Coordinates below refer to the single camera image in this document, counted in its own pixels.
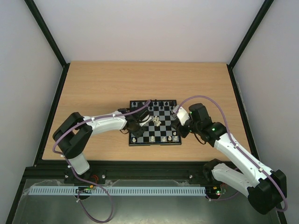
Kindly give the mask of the black silver chess board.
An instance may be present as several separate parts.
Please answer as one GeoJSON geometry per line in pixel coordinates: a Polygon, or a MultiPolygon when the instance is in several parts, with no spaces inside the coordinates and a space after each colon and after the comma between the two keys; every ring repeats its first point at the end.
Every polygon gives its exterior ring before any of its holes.
{"type": "Polygon", "coordinates": [[[151,146],[151,145],[181,145],[181,137],[171,127],[174,117],[171,111],[177,105],[175,99],[152,100],[148,105],[148,111],[152,120],[144,125],[144,133],[136,137],[129,134],[129,146],[151,146]]]}

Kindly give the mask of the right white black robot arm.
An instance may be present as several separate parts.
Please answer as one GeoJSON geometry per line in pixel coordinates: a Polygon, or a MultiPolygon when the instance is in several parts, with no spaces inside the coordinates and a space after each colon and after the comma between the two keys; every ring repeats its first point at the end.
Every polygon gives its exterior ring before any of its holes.
{"type": "Polygon", "coordinates": [[[228,184],[246,196],[250,205],[263,215],[287,197],[286,175],[279,169],[274,171],[249,153],[222,123],[212,121],[202,103],[189,106],[188,111],[177,105],[171,114],[175,118],[171,127],[180,137],[186,138],[193,133],[201,144],[208,143],[237,167],[234,170],[224,162],[213,159],[203,168],[207,182],[228,184]]]}

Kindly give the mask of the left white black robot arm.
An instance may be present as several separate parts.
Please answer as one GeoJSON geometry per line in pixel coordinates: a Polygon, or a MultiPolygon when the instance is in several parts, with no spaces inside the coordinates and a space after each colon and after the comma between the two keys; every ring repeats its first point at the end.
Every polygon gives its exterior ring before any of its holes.
{"type": "Polygon", "coordinates": [[[63,156],[75,172],[82,175],[90,169],[83,154],[90,137],[112,130],[127,130],[138,138],[143,135],[145,125],[151,120],[146,107],[137,109],[137,112],[122,108],[97,117],[74,112],[54,132],[52,151],[63,156]]]}

